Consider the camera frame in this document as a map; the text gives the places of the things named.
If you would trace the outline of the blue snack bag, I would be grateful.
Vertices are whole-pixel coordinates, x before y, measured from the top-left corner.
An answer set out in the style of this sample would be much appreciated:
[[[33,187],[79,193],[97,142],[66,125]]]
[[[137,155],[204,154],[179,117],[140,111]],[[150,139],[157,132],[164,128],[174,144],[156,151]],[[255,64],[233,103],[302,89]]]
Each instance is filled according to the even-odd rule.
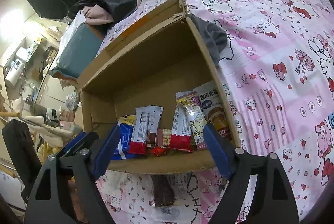
[[[135,115],[126,115],[119,118],[117,126],[121,131],[121,138],[111,160],[124,160],[136,158],[138,155],[130,153],[130,140],[135,124]]]

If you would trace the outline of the dark brown bread package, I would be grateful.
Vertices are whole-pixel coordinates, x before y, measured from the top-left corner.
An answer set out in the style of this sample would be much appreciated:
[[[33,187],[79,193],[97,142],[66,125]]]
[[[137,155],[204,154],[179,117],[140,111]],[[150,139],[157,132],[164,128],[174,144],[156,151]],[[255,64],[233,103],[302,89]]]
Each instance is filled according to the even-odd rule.
[[[171,188],[168,177],[165,175],[152,175],[154,206],[171,206],[175,202],[174,190]]]

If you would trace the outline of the pink cartoon snack pack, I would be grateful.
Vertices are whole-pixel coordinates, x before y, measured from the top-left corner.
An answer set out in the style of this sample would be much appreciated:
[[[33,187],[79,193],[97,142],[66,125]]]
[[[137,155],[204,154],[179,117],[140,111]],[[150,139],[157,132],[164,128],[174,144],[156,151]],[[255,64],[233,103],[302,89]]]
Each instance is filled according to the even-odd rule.
[[[192,132],[186,118],[185,112],[180,104],[176,105],[174,112],[172,130],[170,134],[170,142],[168,148],[182,150],[186,152],[193,152]]]
[[[176,101],[185,112],[197,150],[206,149],[204,127],[208,122],[205,118],[198,94],[195,91],[178,92],[176,94]]]

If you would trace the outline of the red rice cake snack pack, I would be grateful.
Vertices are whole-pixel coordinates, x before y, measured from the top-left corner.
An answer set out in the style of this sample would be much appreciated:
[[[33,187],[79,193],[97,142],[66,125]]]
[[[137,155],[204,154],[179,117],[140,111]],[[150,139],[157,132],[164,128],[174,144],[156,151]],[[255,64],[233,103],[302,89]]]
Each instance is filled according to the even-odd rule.
[[[194,91],[199,96],[207,120],[213,124],[222,137],[231,140],[228,121],[215,83],[213,81],[207,82],[194,88]]]

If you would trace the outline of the red white snack bar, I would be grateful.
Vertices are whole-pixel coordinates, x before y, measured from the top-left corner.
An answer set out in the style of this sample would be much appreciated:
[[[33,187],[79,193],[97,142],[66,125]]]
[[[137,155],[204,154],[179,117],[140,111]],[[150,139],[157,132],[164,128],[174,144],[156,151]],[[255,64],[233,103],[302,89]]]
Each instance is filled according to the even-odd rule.
[[[146,155],[147,149],[156,146],[163,109],[163,107],[152,105],[135,109],[135,124],[129,153]]]

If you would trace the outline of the small orange candy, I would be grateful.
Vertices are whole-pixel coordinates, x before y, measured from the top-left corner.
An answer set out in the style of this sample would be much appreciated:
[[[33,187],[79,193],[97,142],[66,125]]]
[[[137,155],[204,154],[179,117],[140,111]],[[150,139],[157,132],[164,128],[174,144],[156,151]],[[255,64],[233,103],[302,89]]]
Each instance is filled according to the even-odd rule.
[[[166,155],[166,153],[168,152],[168,148],[164,147],[164,146],[157,146],[155,148],[152,148],[149,153],[154,155],[155,157],[161,157],[163,155]]]

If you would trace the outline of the white kitchen appliance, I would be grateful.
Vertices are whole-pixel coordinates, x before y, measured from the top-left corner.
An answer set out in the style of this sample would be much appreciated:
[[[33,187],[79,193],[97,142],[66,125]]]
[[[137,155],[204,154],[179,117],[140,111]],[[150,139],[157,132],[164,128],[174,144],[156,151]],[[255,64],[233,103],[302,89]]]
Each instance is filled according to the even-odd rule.
[[[20,59],[16,59],[5,77],[5,84],[9,88],[15,87],[25,68]]]

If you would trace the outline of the teal cushion left side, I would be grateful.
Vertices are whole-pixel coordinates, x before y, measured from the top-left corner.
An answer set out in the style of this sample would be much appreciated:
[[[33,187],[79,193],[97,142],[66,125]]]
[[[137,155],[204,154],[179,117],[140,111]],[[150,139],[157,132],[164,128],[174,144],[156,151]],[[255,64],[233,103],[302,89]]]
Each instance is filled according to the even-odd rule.
[[[56,66],[49,74],[56,79],[75,81],[94,60],[106,35],[103,25],[82,23],[70,37]]]

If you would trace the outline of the pink cartoon print bedsheet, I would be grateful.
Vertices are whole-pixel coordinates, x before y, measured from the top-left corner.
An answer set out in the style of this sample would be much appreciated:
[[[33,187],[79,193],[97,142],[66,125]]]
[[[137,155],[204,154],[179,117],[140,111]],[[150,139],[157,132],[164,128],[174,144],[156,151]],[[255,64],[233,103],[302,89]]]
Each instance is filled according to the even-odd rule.
[[[143,0],[111,45],[166,0]],[[276,153],[304,221],[333,181],[333,8],[329,0],[187,0],[227,34],[218,65],[241,147]]]

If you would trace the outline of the pink garment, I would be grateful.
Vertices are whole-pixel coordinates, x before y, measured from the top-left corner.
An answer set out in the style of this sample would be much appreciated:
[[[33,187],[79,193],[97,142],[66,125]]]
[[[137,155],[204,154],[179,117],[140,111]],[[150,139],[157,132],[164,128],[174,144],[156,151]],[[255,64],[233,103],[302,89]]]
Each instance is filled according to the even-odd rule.
[[[83,14],[89,25],[104,25],[114,22],[112,15],[97,4],[93,7],[85,6]]]

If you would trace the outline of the grey cloth beside box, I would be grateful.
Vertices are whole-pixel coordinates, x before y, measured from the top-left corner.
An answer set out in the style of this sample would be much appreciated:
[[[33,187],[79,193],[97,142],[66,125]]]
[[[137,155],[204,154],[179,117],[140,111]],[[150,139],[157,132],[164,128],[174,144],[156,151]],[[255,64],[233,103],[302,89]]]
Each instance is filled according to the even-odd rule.
[[[189,18],[195,24],[198,32],[200,33],[214,65],[218,66],[219,61],[221,60],[220,53],[227,47],[228,44],[228,36],[226,32],[216,24],[203,20],[193,14],[189,15]]]

